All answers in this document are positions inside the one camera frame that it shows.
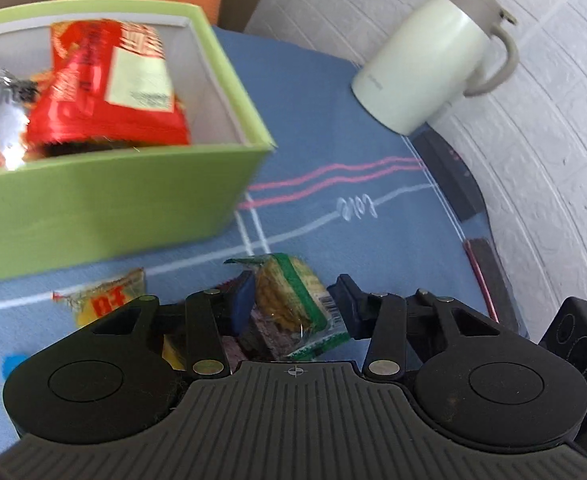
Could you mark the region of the green snack pack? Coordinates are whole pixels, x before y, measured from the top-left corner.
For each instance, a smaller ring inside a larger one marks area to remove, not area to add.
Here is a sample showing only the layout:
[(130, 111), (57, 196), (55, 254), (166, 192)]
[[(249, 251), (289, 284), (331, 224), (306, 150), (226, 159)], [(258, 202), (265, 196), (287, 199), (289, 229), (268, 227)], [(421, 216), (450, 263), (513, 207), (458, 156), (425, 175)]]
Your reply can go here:
[(249, 325), (234, 342), (225, 342), (232, 366), (314, 361), (350, 341), (327, 287), (300, 258), (278, 252), (226, 262), (255, 276)]

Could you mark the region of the red yellow biscuit pack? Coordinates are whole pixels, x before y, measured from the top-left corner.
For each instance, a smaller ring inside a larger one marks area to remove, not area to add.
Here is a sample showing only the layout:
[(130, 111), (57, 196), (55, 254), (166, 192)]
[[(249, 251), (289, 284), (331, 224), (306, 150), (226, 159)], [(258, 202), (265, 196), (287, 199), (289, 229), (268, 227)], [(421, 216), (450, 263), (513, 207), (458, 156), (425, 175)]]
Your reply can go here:
[(64, 304), (73, 313), (76, 327), (82, 328), (146, 294), (146, 273), (138, 268), (110, 281), (53, 292), (51, 298)]

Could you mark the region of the blue cookie pack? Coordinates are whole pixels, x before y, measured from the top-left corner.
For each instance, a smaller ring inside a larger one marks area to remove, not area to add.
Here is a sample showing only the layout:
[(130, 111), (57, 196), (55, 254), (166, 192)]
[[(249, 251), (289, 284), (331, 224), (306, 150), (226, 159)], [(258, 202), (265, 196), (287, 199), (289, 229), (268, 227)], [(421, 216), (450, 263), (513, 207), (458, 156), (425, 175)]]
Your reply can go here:
[(2, 358), (2, 379), (6, 380), (10, 374), (30, 356), (27, 353), (11, 353)]

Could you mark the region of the red snack bag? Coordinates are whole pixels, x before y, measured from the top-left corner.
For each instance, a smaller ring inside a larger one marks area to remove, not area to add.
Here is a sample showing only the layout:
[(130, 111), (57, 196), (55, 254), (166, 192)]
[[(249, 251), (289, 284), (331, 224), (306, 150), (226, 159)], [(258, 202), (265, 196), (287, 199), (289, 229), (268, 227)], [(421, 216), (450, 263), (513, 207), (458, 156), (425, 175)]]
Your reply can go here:
[(190, 143), (154, 27), (110, 18), (57, 22), (50, 45), (51, 75), (26, 127), (30, 148)]

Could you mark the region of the silver crisps snack bag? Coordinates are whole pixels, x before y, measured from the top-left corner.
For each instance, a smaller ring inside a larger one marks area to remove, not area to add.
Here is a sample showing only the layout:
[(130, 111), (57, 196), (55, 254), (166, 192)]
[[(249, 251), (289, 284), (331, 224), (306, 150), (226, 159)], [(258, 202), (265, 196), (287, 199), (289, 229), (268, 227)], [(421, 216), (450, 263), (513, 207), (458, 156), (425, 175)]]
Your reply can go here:
[(38, 98), (34, 81), (0, 68), (0, 170), (12, 171), (25, 164), (26, 129)]

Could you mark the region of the dark red phone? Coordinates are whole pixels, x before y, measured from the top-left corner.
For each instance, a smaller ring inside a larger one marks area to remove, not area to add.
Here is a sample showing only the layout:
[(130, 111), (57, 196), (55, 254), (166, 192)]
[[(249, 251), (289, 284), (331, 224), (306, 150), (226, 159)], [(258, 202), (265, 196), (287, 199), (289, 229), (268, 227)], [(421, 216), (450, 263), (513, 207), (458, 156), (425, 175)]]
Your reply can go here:
[(514, 301), (492, 246), (485, 238), (466, 238), (463, 247), (482, 292), (489, 318), (517, 332), (520, 326)]

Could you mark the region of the green cardboard box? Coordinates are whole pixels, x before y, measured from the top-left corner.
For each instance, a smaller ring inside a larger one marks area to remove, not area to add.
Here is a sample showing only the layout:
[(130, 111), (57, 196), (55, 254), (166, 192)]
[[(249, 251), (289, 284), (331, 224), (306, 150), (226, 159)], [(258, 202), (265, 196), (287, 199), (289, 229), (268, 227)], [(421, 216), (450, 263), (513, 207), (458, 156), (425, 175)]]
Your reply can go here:
[(22, 78), (46, 70), (50, 25), (83, 18), (159, 32), (192, 142), (0, 171), (0, 280), (214, 236), (275, 146), (199, 6), (57, 0), (0, 9), (0, 67)]

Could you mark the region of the white thermos jug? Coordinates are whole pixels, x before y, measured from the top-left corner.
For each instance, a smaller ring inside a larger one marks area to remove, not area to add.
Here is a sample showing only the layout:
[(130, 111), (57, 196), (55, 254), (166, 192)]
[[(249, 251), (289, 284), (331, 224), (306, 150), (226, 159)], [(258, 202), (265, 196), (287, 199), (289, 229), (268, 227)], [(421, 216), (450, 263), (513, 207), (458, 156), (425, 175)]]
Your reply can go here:
[[(359, 70), (352, 92), (380, 124), (409, 136), (446, 102), (484, 96), (515, 72), (519, 50), (502, 22), (514, 25), (517, 18), (497, 0), (427, 0)], [(506, 60), (493, 76), (476, 81), (494, 38)]]

